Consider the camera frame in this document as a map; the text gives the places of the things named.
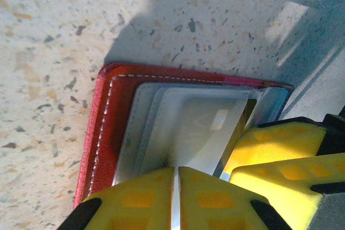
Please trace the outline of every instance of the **red leather case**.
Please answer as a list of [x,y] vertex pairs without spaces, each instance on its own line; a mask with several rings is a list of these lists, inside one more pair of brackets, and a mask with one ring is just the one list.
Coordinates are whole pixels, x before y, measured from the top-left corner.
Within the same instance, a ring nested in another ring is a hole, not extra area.
[[291,85],[283,83],[207,72],[122,62],[106,65],[96,81],[74,207],[88,195],[112,185],[135,91],[144,82],[284,87],[293,90]]

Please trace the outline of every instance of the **speckled countertop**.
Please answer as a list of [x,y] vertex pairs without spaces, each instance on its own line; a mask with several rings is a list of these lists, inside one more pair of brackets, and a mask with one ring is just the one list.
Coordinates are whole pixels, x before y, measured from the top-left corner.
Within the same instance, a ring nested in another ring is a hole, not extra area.
[[339,112],[339,10],[284,0],[0,0],[0,229],[56,229],[71,212],[104,62],[286,81],[297,89],[285,116]]

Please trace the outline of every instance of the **white stitching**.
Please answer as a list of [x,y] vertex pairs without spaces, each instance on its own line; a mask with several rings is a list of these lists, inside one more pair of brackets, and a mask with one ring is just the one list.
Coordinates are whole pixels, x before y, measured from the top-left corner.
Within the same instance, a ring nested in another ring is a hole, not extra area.
[[[155,75],[133,75],[133,74],[128,74],[128,75],[124,75],[124,74],[120,74],[120,75],[117,75],[121,78],[124,78],[124,77],[138,77],[138,78],[141,78],[141,77],[146,77],[146,78],[166,78],[166,79],[177,79],[177,80],[187,80],[187,81],[202,81],[202,82],[212,82],[212,83],[223,83],[222,81],[206,81],[206,80],[201,80],[201,79],[189,79],[189,78],[176,78],[176,77],[173,77],[173,76],[155,76]],[[91,191],[92,191],[92,187],[93,187],[93,183],[94,183],[94,178],[95,178],[95,172],[96,172],[96,169],[97,169],[97,166],[98,166],[98,161],[99,161],[99,158],[98,158],[98,155],[99,155],[99,151],[100,151],[100,144],[101,144],[101,139],[102,139],[102,135],[103,135],[103,128],[104,128],[104,123],[106,121],[106,115],[108,113],[108,106],[110,104],[110,96],[111,96],[111,93],[112,93],[112,87],[113,87],[113,82],[116,80],[116,77],[117,76],[114,76],[111,81],[110,81],[110,84],[109,84],[109,91],[108,91],[108,97],[107,97],[107,101],[106,101],[106,106],[104,108],[104,112],[103,112],[103,118],[102,118],[102,125],[100,127],[100,132],[99,132],[99,136],[98,136],[98,141],[97,141],[97,149],[96,149],[96,155],[95,155],[95,159],[94,159],[94,165],[93,165],[93,168],[92,168],[92,174],[91,174],[91,180],[90,180],[90,188],[88,189],[88,196],[91,195]]]

